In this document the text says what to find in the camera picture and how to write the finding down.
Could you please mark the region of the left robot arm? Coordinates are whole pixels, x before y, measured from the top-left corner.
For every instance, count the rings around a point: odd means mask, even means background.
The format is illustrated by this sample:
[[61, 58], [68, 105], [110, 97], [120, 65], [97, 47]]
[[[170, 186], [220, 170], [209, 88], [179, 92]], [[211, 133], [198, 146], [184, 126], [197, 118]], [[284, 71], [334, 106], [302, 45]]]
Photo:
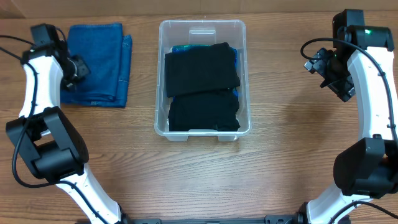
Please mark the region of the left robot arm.
[[22, 186], [55, 185], [83, 210], [90, 223], [131, 223], [102, 188], [88, 165], [82, 136], [60, 109], [61, 90], [70, 90], [89, 73], [79, 55], [70, 55], [65, 35], [50, 24], [31, 27], [31, 48], [19, 57], [26, 74], [19, 117], [6, 124], [15, 149], [12, 174]]

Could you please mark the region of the blue denim jeans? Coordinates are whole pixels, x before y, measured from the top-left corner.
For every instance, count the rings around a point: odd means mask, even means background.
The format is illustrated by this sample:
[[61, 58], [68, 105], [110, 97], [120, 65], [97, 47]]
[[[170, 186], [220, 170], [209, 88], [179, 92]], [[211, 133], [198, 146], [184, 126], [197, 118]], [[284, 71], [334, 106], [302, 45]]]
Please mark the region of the blue denim jeans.
[[121, 23], [78, 24], [68, 33], [70, 53], [83, 58], [90, 74], [70, 91], [63, 90], [64, 104], [124, 108], [129, 89], [132, 37]]

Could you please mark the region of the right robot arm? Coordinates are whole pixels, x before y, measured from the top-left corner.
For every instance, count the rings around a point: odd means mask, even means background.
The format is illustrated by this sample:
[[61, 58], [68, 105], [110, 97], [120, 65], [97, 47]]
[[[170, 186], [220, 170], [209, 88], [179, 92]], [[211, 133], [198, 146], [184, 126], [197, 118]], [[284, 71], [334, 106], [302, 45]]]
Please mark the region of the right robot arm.
[[342, 101], [357, 99], [357, 143], [340, 153], [333, 183], [295, 215], [268, 215], [266, 223], [349, 223], [359, 205], [397, 192], [397, 93], [394, 41], [387, 27], [367, 26], [364, 12], [345, 9], [333, 17], [333, 48], [307, 57], [305, 68], [323, 77]]

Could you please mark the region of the clear plastic storage bin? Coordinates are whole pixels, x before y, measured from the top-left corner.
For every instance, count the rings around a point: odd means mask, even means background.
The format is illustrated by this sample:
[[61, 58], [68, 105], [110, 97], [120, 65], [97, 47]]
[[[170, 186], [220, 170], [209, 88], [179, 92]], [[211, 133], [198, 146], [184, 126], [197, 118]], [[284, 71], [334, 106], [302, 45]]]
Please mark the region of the clear plastic storage bin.
[[[223, 42], [237, 50], [237, 75], [241, 84], [237, 87], [239, 109], [236, 119], [240, 128], [235, 132], [211, 129], [170, 131], [168, 115], [172, 99], [167, 97], [165, 89], [165, 54], [170, 53], [176, 45], [212, 45]], [[191, 136], [216, 136], [219, 141], [235, 141], [251, 130], [246, 25], [243, 21], [165, 20], [160, 23], [154, 129], [169, 141], [187, 141]]]

